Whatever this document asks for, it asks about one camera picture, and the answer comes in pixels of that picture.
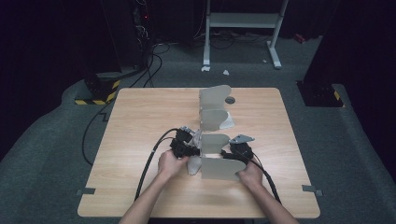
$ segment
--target black cable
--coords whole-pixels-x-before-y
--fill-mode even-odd
[[[263,38],[263,39],[260,39],[261,37],[263,37],[264,35],[258,35],[258,36],[256,36],[254,39],[250,39],[250,40],[244,40],[244,39],[235,39],[235,42],[236,43],[247,43],[247,44],[253,44],[253,43],[258,43],[258,42],[262,42],[262,41],[265,41],[265,40],[267,40],[270,36],[269,35],[267,35],[265,38]]]
[[[163,141],[165,141],[165,140],[167,140],[167,139],[174,139],[174,137],[165,137],[165,138],[163,138],[163,140],[161,140],[160,142],[163,142]]]
[[[167,44],[167,43],[157,44],[157,45],[154,46],[154,48],[156,49],[158,46],[166,46],[166,47],[168,47],[168,48],[165,49],[165,50],[163,50],[163,51],[160,51],[160,52],[154,52],[154,50],[153,50],[152,53],[157,54],[157,55],[158,55],[158,54],[163,54],[163,53],[168,52],[169,49],[171,48],[171,46],[170,46],[169,44]]]
[[[143,86],[144,88],[146,87],[148,82],[150,82],[152,80],[152,78],[158,73],[160,68],[163,66],[163,59],[160,56],[156,55],[156,54],[152,54],[152,55],[156,56],[160,60],[160,66],[158,66],[157,70],[155,70],[155,72],[151,76],[149,76],[148,80],[145,82],[145,85]]]
[[[132,83],[131,86],[129,86],[129,88],[132,88],[148,71],[149,71],[149,67],[146,69],[146,71],[134,83]]]
[[[115,99],[113,99],[109,104],[105,105],[102,109],[100,109],[95,116],[93,116],[93,118],[91,119],[91,121],[88,123],[87,127],[85,128],[84,134],[82,135],[82,141],[81,141],[81,152],[82,152],[82,157],[84,158],[84,160],[90,165],[93,166],[93,162],[89,161],[87,158],[87,155],[85,155],[85,137],[87,136],[87,132],[91,126],[91,124],[93,123],[93,121],[95,120],[95,118],[100,115],[100,114],[105,114],[102,113],[109,105],[111,105],[113,102],[115,102]]]
[[[144,69],[145,69],[145,67],[141,66],[136,71],[133,71],[133,72],[130,72],[130,73],[126,73],[126,74],[120,75],[118,77],[101,77],[101,80],[102,81],[118,81],[118,80],[121,80],[121,79],[125,79],[127,77],[133,77],[133,76],[141,73]]]
[[[250,160],[251,162],[253,162],[253,164],[255,164],[257,167],[259,167],[262,170],[262,173],[265,175],[265,177],[267,178],[268,183],[270,184],[271,187],[271,191],[274,194],[274,198],[279,202],[282,203],[279,199],[279,195],[277,195],[277,191],[276,191],[276,187],[274,184],[274,181],[272,180],[271,176],[268,175],[268,173],[264,170],[264,168],[262,168],[257,162],[255,162],[254,160]]]
[[[280,201],[279,195],[277,194],[274,181],[272,180],[271,176],[264,170],[264,168],[262,167],[262,165],[260,165],[260,164],[262,164],[262,163],[260,162],[260,159],[253,153],[253,155],[255,155],[256,158],[259,160],[259,163],[260,163],[260,164],[258,164],[258,163],[255,162],[253,159],[250,159],[250,158],[246,157],[245,155],[243,155],[243,154],[240,153],[239,151],[236,150],[236,152],[237,152],[240,156],[242,156],[243,158],[245,158],[245,159],[251,161],[251,162],[252,162],[253,164],[255,164],[257,167],[259,167],[260,170],[262,170],[262,173],[265,175],[265,177],[267,178],[268,183],[270,184],[271,191],[272,191],[273,194],[274,194],[274,198],[275,198],[279,203],[282,203],[282,202]]]
[[[99,113],[99,115],[103,115],[102,122],[108,122],[107,113]]]
[[[154,61],[154,55],[151,53],[151,63],[150,63],[150,68],[151,68],[151,65],[152,65],[153,61]],[[148,70],[148,81],[146,81],[146,82],[145,82],[145,85],[143,86],[143,88],[145,88],[145,87],[146,87],[146,85],[147,85],[147,83],[148,83],[148,82],[149,82],[149,85],[150,85],[150,87],[151,87],[151,88],[153,88],[153,87],[154,87],[154,84],[152,83],[152,79],[151,79],[151,77],[152,77],[152,74],[151,74],[150,70]]]
[[[232,41],[231,44],[229,44],[228,46],[223,47],[223,48],[216,47],[215,45],[212,44],[212,41],[211,41],[211,43],[210,43],[210,46],[211,46],[212,48],[214,48],[214,49],[228,49],[228,48],[230,48],[230,47],[235,43],[235,39],[234,39],[232,36],[231,36],[230,39],[225,39],[225,41],[229,41],[229,40]]]
[[[193,38],[197,37],[198,34],[200,33],[200,31],[201,31],[201,29],[202,29],[202,27],[203,27],[203,24],[204,24],[204,19],[205,19],[205,17],[206,17],[206,15],[205,15],[205,12],[206,12],[206,1],[202,1],[202,2],[204,3],[204,5],[202,6],[202,18],[201,18],[201,23],[200,23],[199,28],[198,28],[198,30],[197,30],[197,32],[195,33],[195,35],[194,35]]]
[[[137,199],[137,198],[139,197],[139,195],[140,195],[140,190],[142,189],[143,181],[145,180],[145,177],[146,177],[146,172],[147,172],[148,169],[149,169],[149,165],[151,164],[152,157],[154,156],[154,153],[156,152],[158,146],[160,145],[160,143],[161,143],[163,140],[165,140],[165,136],[166,136],[167,134],[169,134],[169,133],[172,132],[172,131],[177,131],[177,130],[178,130],[177,128],[173,128],[173,129],[168,130],[166,133],[164,133],[163,136],[161,136],[161,138],[157,141],[157,143],[155,144],[154,148],[151,150],[151,153],[149,154],[149,157],[148,157],[148,161],[146,162],[145,169],[143,170],[143,173],[142,173],[142,175],[140,176],[139,185],[137,186],[136,195],[134,196],[134,200],[135,200],[135,201],[136,201],[136,199]]]

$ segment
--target hazard stripe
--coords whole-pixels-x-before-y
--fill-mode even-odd
[[[341,99],[340,94],[338,94],[337,91],[334,91],[334,96],[335,96],[335,99],[337,99],[337,101],[339,101]]]
[[[113,83],[111,92],[107,96],[107,98],[103,99],[75,99],[77,105],[105,105],[109,104],[116,96],[117,87],[120,85],[120,81],[116,81]]]

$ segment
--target forearm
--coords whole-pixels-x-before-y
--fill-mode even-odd
[[[250,186],[248,189],[272,224],[298,223],[290,212],[263,185]]]
[[[146,190],[131,205],[120,223],[146,224],[168,177],[157,175]]]

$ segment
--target cable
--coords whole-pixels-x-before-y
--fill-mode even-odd
[[[146,1],[145,1],[145,0],[143,0],[143,3],[141,3],[141,2],[139,2],[139,1],[137,1],[137,0],[136,0],[136,2],[137,2],[139,5],[142,5],[142,6],[145,6],[145,5],[146,5]]]
[[[90,165],[93,166],[93,162],[89,161],[87,158],[87,155],[85,155],[85,137],[87,136],[88,129],[90,128],[91,124],[93,123],[93,120],[99,115],[99,114],[104,114],[102,113],[109,105],[111,105],[113,102],[115,102],[115,98],[107,105],[105,105],[102,109],[100,109],[95,116],[91,119],[90,123],[88,123],[87,127],[85,128],[84,134],[82,135],[82,141],[81,141],[81,152],[82,152],[82,157],[84,160]]]
[[[165,45],[166,47],[168,47],[166,50],[163,50],[163,51],[160,51],[160,52],[154,52],[154,50],[152,51],[153,53],[155,53],[155,54],[163,54],[163,53],[166,53],[170,48],[171,48],[171,45],[170,44],[168,44],[168,43],[161,43],[161,44],[156,44],[156,45],[154,45],[153,47],[154,47],[154,49],[156,49],[157,47],[159,47],[159,46],[163,46],[163,45]]]
[[[230,39],[232,40],[232,42],[231,42],[230,45],[228,45],[228,46],[226,46],[226,47],[219,48],[219,47],[216,47],[215,45],[213,45],[212,43],[210,43],[210,46],[211,46],[212,48],[214,48],[214,49],[228,49],[228,48],[230,48],[230,47],[235,43],[235,40],[234,40],[233,36],[230,35],[230,37],[231,37]]]
[[[158,73],[158,71],[160,70],[160,68],[163,66],[163,59],[162,59],[160,56],[158,56],[158,55],[156,55],[156,54],[152,54],[152,56],[156,56],[156,57],[160,60],[160,66],[157,68],[157,70],[155,70],[155,72],[154,72],[153,74],[150,74],[150,72],[149,72],[149,70],[148,70],[148,73],[150,74],[150,76],[149,76],[148,80],[145,82],[145,85],[143,85],[143,88],[146,87],[146,85],[148,84],[148,82],[152,81],[152,78]]]
[[[236,150],[236,152],[237,152],[240,156],[242,156],[243,158],[245,158],[245,159],[251,161],[251,162],[252,162],[253,164],[255,164],[257,167],[259,167],[260,170],[262,170],[262,173],[265,175],[265,177],[267,178],[268,183],[270,184],[271,191],[272,191],[273,194],[274,194],[274,198],[275,198],[279,203],[282,203],[282,202],[280,201],[280,199],[279,199],[279,195],[277,194],[274,181],[272,180],[271,176],[270,176],[270,175],[264,170],[264,168],[262,167],[262,165],[261,165],[262,163],[260,162],[260,159],[253,153],[253,155],[255,155],[256,158],[259,160],[259,163],[260,163],[260,164],[258,164],[258,163],[255,162],[253,159],[250,159],[250,158],[246,157],[245,155],[243,155],[243,154],[240,153],[239,151]]]
[[[205,6],[206,6],[206,1],[203,1],[203,2],[204,2],[204,6],[203,6],[203,9],[202,9],[201,23],[200,23],[200,25],[199,25],[199,28],[198,28],[197,33],[194,35],[194,38],[196,38],[196,37],[198,36],[199,32],[201,31],[202,24],[204,24],[205,9],[206,9],[206,7],[205,7]]]
[[[149,154],[149,157],[148,157],[148,161],[146,162],[145,169],[143,170],[143,173],[142,173],[142,175],[140,176],[139,185],[137,186],[136,195],[134,196],[134,200],[135,200],[135,201],[136,201],[136,199],[140,196],[140,190],[142,189],[143,181],[145,180],[145,177],[146,177],[146,172],[147,172],[148,169],[149,169],[149,164],[151,163],[152,157],[154,156],[154,153],[156,152],[158,146],[160,145],[160,143],[161,143],[163,140],[170,138],[170,137],[165,138],[165,136],[166,136],[167,134],[169,134],[169,133],[172,132],[172,131],[177,131],[177,130],[178,130],[177,128],[173,128],[173,129],[168,130],[166,133],[164,133],[163,136],[161,136],[161,138],[157,141],[157,143],[155,144],[154,148],[151,150],[151,153]]]
[[[265,41],[265,40],[267,40],[270,37],[270,35],[258,35],[256,37],[254,37],[253,39],[250,39],[250,40],[236,39],[237,37],[241,37],[241,36],[244,37],[243,35],[239,35],[239,36],[235,36],[234,37],[236,43],[248,43],[248,44],[250,44],[250,43],[258,43],[258,42]]]

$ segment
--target gray carpet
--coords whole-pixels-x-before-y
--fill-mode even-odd
[[[301,223],[396,223],[396,187],[385,170],[348,101],[342,85],[334,85],[346,107],[304,106],[296,86],[312,60],[319,39],[301,45],[279,39],[276,50],[282,69],[275,70],[263,41],[234,43],[211,50],[211,70],[201,72],[202,47],[159,46],[163,66],[154,87],[275,87],[282,94],[321,215]],[[229,42],[214,41],[215,47]],[[153,73],[160,65],[154,58]],[[222,73],[228,70],[230,75]],[[139,75],[121,81],[129,87]],[[145,75],[136,87],[142,87]],[[0,223],[117,223],[118,218],[79,217],[78,189],[90,174],[81,154],[81,139],[100,105],[75,105],[78,82],[64,92],[62,104],[38,119],[0,164]],[[105,112],[111,113],[112,105]],[[85,148],[93,161],[106,128],[102,116],[87,132]]]

